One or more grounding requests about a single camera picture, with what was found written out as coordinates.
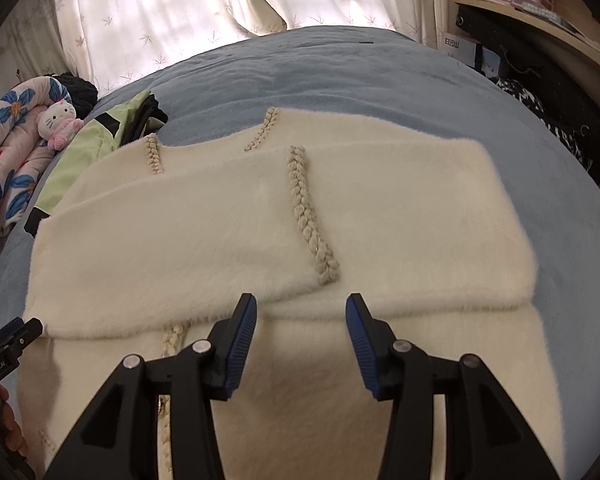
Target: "floral blanket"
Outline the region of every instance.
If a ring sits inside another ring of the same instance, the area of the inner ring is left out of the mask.
[[[0,235],[20,219],[56,152],[38,135],[36,117],[59,100],[71,102],[56,79],[40,76],[0,99]]]

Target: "pink plush body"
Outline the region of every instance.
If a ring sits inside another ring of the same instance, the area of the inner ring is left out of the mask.
[[[84,126],[82,119],[65,119],[55,127],[48,140],[48,146],[59,152],[64,150]]]

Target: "hello kitty head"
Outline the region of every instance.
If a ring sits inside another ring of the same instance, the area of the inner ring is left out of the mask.
[[[67,119],[75,119],[75,108],[64,99],[52,104],[36,117],[40,137],[48,140],[53,130]]]

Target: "mattress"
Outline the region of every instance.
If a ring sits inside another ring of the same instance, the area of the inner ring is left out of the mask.
[[[310,27],[225,46],[119,89],[90,117],[145,88],[170,117],[167,145],[227,136],[271,106],[481,142],[538,259],[534,305],[558,381],[566,478],[581,478],[600,453],[600,190],[535,115],[456,60],[375,28]],[[33,240],[23,225],[0,245],[0,326],[24,310]]]

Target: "lime green garment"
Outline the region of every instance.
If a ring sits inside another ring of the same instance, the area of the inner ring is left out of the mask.
[[[150,90],[143,90],[126,103],[114,106],[92,119],[78,132],[64,150],[36,200],[35,207],[45,218],[52,214],[56,205],[84,170],[96,160],[119,148],[126,125],[134,120],[138,108],[150,93]],[[157,129],[163,126],[163,122],[151,118],[147,123],[147,127],[150,126]]]

